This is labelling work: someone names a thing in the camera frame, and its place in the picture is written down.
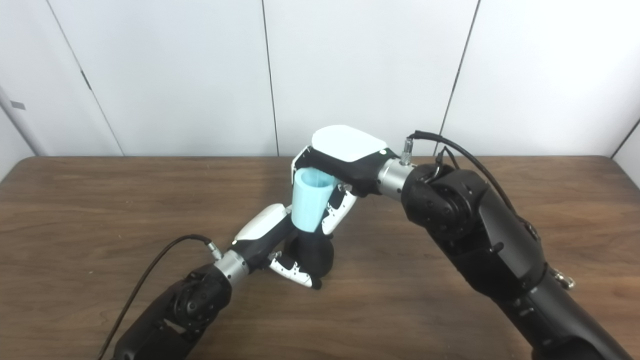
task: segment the cable connector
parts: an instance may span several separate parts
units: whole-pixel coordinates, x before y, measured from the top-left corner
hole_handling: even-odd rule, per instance
[[[213,243],[213,241],[208,243],[207,247],[209,248],[209,250],[211,250],[211,255],[213,255],[213,258],[216,261],[222,259],[222,252],[220,252],[220,249],[218,249],[218,247],[216,246],[216,244]]]
[[[413,152],[413,138],[404,139],[404,149],[400,155],[400,165],[408,166],[411,164],[411,153]]]

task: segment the silver metal joint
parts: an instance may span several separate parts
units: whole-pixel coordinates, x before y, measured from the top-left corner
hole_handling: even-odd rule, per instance
[[[411,164],[411,153],[413,152],[413,139],[404,139],[404,149],[400,155],[400,165],[409,166]]]
[[[551,275],[554,276],[554,279],[560,283],[560,286],[562,286],[563,289],[571,290],[575,287],[575,281],[573,281],[571,277],[568,277],[560,271],[551,267],[549,268],[549,271],[551,271]]]
[[[227,251],[222,259],[216,261],[213,265],[225,274],[231,286],[235,286],[245,276],[249,275],[249,266],[246,261],[233,250]]]
[[[222,252],[220,252],[220,249],[218,249],[218,247],[216,246],[216,244],[214,244],[213,242],[209,243],[207,245],[207,247],[209,248],[209,250],[211,251],[211,255],[213,255],[213,258],[217,261],[222,259]]]
[[[389,159],[378,172],[378,190],[382,195],[400,201],[404,182],[413,171],[413,165],[404,166],[400,159]]]

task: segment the light blue cup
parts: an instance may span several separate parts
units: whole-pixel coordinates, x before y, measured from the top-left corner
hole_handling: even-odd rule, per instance
[[[291,221],[300,230],[313,233],[320,221],[331,192],[335,177],[316,168],[301,168],[293,178]]]

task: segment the cable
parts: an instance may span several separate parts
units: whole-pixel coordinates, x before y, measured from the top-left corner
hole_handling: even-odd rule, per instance
[[[451,150],[449,150],[449,148],[446,147],[446,146],[444,147],[444,149],[442,149],[442,151],[445,151],[447,153],[447,155],[449,155],[449,159],[451,159],[451,162],[453,163],[453,166],[456,169],[459,169],[460,165],[458,165],[458,162],[456,161],[456,157],[453,156],[453,152],[451,152]]]
[[[102,344],[102,348],[100,348],[100,351],[98,352],[98,356],[97,356],[96,360],[101,360],[102,357],[104,356],[104,353],[107,351],[107,348],[109,347],[109,344],[111,343],[111,340],[113,339],[113,336],[115,335],[116,331],[118,330],[118,327],[120,326],[120,323],[122,322],[122,319],[124,319],[124,316],[127,313],[127,310],[129,310],[129,306],[131,306],[131,303],[133,302],[133,299],[136,298],[136,295],[138,294],[138,291],[142,287],[142,284],[145,282],[145,280],[147,280],[147,276],[149,276],[149,273],[151,272],[151,270],[154,269],[154,267],[158,264],[158,261],[160,261],[160,259],[162,259],[162,257],[172,247],[174,247],[176,244],[178,244],[180,242],[183,242],[184,240],[198,240],[198,241],[202,241],[205,245],[208,245],[208,244],[212,243],[211,239],[207,238],[206,236],[197,235],[197,234],[191,234],[191,235],[181,236],[181,237],[171,241],[167,246],[164,247],[164,249],[156,256],[156,258],[153,261],[151,261],[151,264],[149,264],[149,266],[147,267],[145,272],[140,277],[140,280],[138,280],[138,283],[133,288],[133,291],[131,292],[131,295],[129,295],[129,298],[127,299],[127,302],[124,304],[124,307],[122,308],[122,310],[120,312],[120,315],[118,315],[118,318],[116,319],[116,322],[113,324],[113,327],[111,328],[111,331],[109,331],[109,334],[107,335],[107,338],[104,340],[104,344]]]
[[[438,135],[438,134],[434,134],[434,133],[427,133],[425,131],[420,131],[420,130],[416,130],[413,134],[411,134],[411,135],[409,135],[407,137],[411,138],[411,139],[421,139],[421,140],[431,140],[431,141],[435,141],[435,142],[441,142],[441,143],[443,143],[445,145],[451,146],[454,150],[456,150],[460,154],[464,155],[465,158],[469,159],[469,161],[471,161],[471,163],[473,163],[474,166],[476,166],[477,169],[480,170],[480,172],[482,172],[484,174],[484,176],[486,176],[486,178],[489,180],[491,185],[493,185],[493,187],[495,188],[495,191],[502,198],[502,201],[504,201],[504,203],[507,206],[507,208],[509,208],[509,210],[511,210],[514,215],[517,215],[515,208],[513,207],[513,205],[511,203],[511,201],[509,200],[509,197],[507,196],[507,194],[504,192],[504,190],[502,189],[502,187],[498,183],[498,180],[496,180],[495,177],[493,177],[493,175],[491,175],[491,172],[489,172],[489,170],[486,167],[484,167],[484,165],[482,165],[482,163],[478,159],[476,159],[475,156],[471,155],[471,153],[466,151],[462,146],[454,143],[453,141],[445,138],[442,135]]]

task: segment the white wall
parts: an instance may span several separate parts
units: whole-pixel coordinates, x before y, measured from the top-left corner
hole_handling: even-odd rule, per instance
[[[640,187],[640,130],[636,130],[629,136],[620,148],[614,160],[620,164],[622,170]]]
[[[33,151],[0,108],[0,181],[18,161],[29,156]]]
[[[611,156],[640,119],[638,14],[638,1],[483,1],[443,135],[475,154]]]
[[[0,0],[0,86],[40,155],[122,155],[46,1]]]
[[[280,153],[332,124],[397,151],[416,129],[438,132],[476,4],[265,0]]]
[[[440,130],[477,3],[264,0],[265,23],[260,0],[0,0],[0,86],[47,155],[292,155],[336,123],[399,150]],[[610,156],[640,118],[638,13],[482,1],[443,134],[476,154]]]
[[[260,1],[51,5],[126,155],[276,155]]]

